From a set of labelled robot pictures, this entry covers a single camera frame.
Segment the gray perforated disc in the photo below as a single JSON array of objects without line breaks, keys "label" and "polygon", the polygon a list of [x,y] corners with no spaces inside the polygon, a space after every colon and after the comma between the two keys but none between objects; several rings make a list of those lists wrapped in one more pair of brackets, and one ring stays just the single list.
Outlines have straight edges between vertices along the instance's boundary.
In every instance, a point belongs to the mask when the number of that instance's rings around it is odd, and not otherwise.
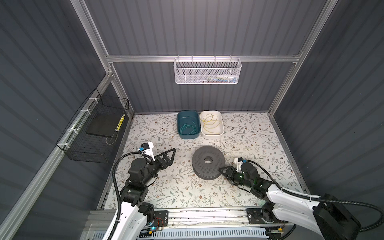
[{"label": "gray perforated disc", "polygon": [[225,166],[223,153],[215,147],[203,146],[192,156],[192,168],[195,174],[204,180],[213,180],[220,176],[219,168]]}]

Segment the teal plastic bin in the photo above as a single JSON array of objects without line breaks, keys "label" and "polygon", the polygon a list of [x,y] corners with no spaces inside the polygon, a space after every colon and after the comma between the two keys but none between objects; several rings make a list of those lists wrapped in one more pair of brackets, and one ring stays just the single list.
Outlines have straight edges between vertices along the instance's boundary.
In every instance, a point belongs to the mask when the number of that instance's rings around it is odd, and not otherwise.
[{"label": "teal plastic bin", "polygon": [[177,114],[177,132],[182,139],[194,139],[200,134],[199,114],[194,110],[181,111]]}]

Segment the floral tablecloth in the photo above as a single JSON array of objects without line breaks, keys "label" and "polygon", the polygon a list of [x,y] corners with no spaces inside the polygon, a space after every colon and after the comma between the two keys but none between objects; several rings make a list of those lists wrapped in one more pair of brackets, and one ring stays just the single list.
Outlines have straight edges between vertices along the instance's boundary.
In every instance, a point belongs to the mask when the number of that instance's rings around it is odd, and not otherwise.
[{"label": "floral tablecloth", "polygon": [[[159,178],[149,186],[146,202],[155,208],[231,207],[263,205],[250,193],[231,186],[224,177],[203,180],[192,169],[193,153],[210,145],[225,156],[226,165],[233,165],[235,157],[243,157],[261,164],[284,187],[300,191],[286,154],[281,147],[267,113],[222,114],[224,135],[221,139],[184,140],[177,133],[176,114],[135,115],[125,144],[124,153],[135,151],[140,144],[152,141],[154,154],[176,148],[174,163],[158,173]],[[128,169],[134,157],[123,159],[116,172],[119,190],[129,177]],[[268,179],[259,169],[259,174]],[[116,208],[116,193],[109,191],[104,209]]]}]

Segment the gray corrugated wall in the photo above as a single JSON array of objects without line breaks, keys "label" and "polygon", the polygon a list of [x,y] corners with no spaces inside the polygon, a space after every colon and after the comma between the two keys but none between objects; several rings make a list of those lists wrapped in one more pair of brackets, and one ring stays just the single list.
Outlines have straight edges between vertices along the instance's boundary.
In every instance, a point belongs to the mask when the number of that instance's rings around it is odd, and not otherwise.
[{"label": "gray corrugated wall", "polygon": [[[110,55],[298,54],[324,2],[86,0]],[[238,84],[211,86],[175,84],[168,63],[115,66],[135,112],[166,112],[268,110],[291,64],[243,63]]]},{"label": "gray corrugated wall", "polygon": [[[311,193],[382,208],[383,12],[384,1],[339,0],[275,114]],[[378,217],[351,209],[363,225]]]},{"label": "gray corrugated wall", "polygon": [[292,63],[243,63],[238,84],[176,84],[172,63],[115,63],[135,112],[268,110]]},{"label": "gray corrugated wall", "polygon": [[[69,1],[0,1],[0,222],[104,75]],[[107,175],[105,165],[64,159],[15,239],[55,239],[43,233],[60,227],[74,239],[86,217],[70,214],[96,207]]]}]

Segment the green wire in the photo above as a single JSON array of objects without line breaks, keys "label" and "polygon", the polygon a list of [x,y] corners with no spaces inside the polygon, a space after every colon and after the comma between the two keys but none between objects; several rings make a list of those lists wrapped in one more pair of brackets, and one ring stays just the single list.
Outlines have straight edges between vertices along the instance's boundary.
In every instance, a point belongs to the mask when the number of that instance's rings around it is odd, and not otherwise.
[{"label": "green wire", "polygon": [[[182,135],[193,135],[193,134],[196,134],[197,133],[197,127],[196,127],[196,124],[194,121],[192,121],[192,123],[195,125],[195,126],[192,126],[192,125],[188,125],[187,123],[182,125],[181,128],[180,128],[180,133]],[[188,134],[183,134],[183,130],[187,129],[187,128],[193,128],[193,130],[188,133]]]}]

